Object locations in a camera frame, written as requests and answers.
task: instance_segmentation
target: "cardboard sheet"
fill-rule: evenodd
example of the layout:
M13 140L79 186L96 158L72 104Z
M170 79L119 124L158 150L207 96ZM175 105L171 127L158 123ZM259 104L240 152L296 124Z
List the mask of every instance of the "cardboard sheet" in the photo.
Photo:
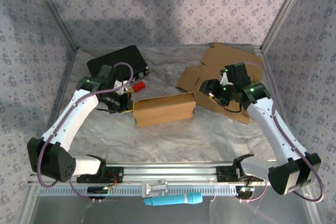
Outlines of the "cardboard sheet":
M240 121L244 124L249 123L247 111L241 113L231 113L226 111L222 106L211 101L206 95L199 92L199 88L205 80L221 79L220 71L226 65L235 64L242 61L252 61L263 64L262 59L248 52L224 46L220 43L214 43L202 56L201 65L195 67L186 67L182 73L176 87L188 92L195 93L196 104L208 110L223 114L228 118ZM263 70L254 65L246 65L247 73L252 82L259 82L263 75ZM228 106L230 110L239 110L237 102L230 102Z
M167 95L134 103L138 127L190 119L196 106L194 93Z

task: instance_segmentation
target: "wall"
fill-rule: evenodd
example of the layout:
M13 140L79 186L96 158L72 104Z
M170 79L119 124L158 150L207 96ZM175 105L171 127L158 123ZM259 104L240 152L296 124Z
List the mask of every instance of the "wall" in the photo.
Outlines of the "wall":
M19 215L26 144L47 129L73 54L40 0L0 0L0 223Z
M267 57L290 127L322 158L327 219L336 223L336 0L297 0Z
M53 0L80 47L260 45L283 0Z

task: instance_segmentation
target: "light blue handle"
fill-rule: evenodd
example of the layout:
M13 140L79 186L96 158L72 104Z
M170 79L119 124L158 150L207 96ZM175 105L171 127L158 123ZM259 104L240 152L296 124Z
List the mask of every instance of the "light blue handle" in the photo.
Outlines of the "light blue handle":
M164 206L175 204L198 204L203 201L201 193L187 193L179 195L157 196L145 199L143 202L148 206Z

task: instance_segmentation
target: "red object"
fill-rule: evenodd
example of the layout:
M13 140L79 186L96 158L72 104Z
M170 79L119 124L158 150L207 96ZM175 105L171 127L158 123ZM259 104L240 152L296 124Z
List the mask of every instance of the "red object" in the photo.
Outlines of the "red object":
M145 83L143 81L140 81L139 83L137 83L133 86L133 90L135 92L139 92L140 90L144 89L145 87L146 87Z

